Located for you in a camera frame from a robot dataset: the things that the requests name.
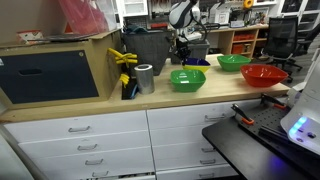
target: red bowl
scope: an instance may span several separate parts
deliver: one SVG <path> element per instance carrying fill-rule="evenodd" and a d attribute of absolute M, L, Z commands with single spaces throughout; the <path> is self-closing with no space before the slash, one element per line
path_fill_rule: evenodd
<path fill-rule="evenodd" d="M 247 64 L 240 67 L 247 83 L 254 87 L 270 87 L 288 77 L 281 69 L 264 64 Z"/>

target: green bowl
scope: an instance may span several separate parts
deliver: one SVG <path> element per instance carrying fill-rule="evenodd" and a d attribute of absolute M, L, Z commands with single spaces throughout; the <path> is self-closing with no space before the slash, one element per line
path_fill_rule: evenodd
<path fill-rule="evenodd" d="M 174 70 L 170 80 L 176 91 L 196 92 L 206 82 L 206 76 L 200 70 Z"/>
<path fill-rule="evenodd" d="M 240 67 L 250 63 L 250 59 L 238 54 L 230 54 L 225 56 L 218 56 L 220 66 L 224 71 L 240 71 Z"/>

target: white cabinet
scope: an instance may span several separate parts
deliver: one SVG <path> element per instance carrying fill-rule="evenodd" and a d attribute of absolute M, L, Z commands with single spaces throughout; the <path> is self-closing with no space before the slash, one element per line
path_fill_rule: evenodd
<path fill-rule="evenodd" d="M 5 127 L 49 179 L 188 180 L 236 175 L 202 129 L 260 100 L 61 118 Z"/>
<path fill-rule="evenodd" d="M 319 0 L 279 0 L 279 3 L 271 8 L 269 16 L 299 17 L 299 32 L 312 30 L 320 20 Z"/>
<path fill-rule="evenodd" d="M 235 114 L 231 109 L 233 103 L 249 109 L 257 106 L 260 100 L 147 110 L 157 179 L 188 180 L 236 175 L 202 136 L 204 127 Z"/>
<path fill-rule="evenodd" d="M 122 17 L 148 15 L 147 0 L 117 0 L 117 7 Z"/>
<path fill-rule="evenodd" d="M 49 179 L 148 174 L 155 179 L 145 111 L 6 124 Z"/>

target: cabinet door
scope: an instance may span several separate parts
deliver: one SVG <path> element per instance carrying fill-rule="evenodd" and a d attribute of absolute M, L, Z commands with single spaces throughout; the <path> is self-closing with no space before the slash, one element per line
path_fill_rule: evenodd
<path fill-rule="evenodd" d="M 283 0 L 281 8 L 281 13 L 284 14 L 294 14 L 303 11 L 307 0 Z"/>
<path fill-rule="evenodd" d="M 98 96 L 83 50 L 0 59 L 0 86 L 13 104 Z"/>
<path fill-rule="evenodd" d="M 320 1 L 308 0 L 299 17 L 299 32 L 311 31 L 319 23 Z"/>

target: cylindrical container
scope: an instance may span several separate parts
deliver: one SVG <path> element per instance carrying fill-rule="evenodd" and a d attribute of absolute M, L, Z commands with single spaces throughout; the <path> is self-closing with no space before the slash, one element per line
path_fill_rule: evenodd
<path fill-rule="evenodd" d="M 141 64 L 134 68 L 140 94 L 154 92 L 153 69 L 150 64 Z"/>

